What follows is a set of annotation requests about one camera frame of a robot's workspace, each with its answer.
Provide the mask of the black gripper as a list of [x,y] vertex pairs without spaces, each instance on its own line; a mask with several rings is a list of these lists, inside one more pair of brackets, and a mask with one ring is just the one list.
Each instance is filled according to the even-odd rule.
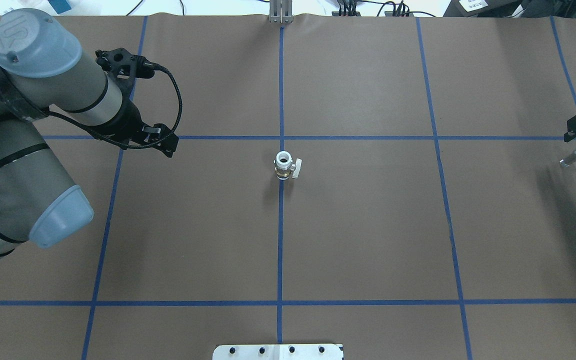
[[89,133],[99,140],[110,141],[122,150],[158,150],[172,158],[178,148],[179,113],[171,128],[164,123],[148,125],[142,121],[137,106],[124,96],[117,114],[101,125],[89,127]]

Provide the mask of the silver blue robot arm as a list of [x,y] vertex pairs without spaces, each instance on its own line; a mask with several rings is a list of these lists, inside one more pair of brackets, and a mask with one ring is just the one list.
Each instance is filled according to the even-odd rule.
[[[148,125],[131,100],[137,79],[161,72],[178,109],[174,125]],[[0,259],[25,243],[50,248],[93,220],[89,199],[34,122],[55,117],[121,150],[172,157],[183,99],[162,64],[125,48],[84,53],[54,16],[23,7],[0,18]]]

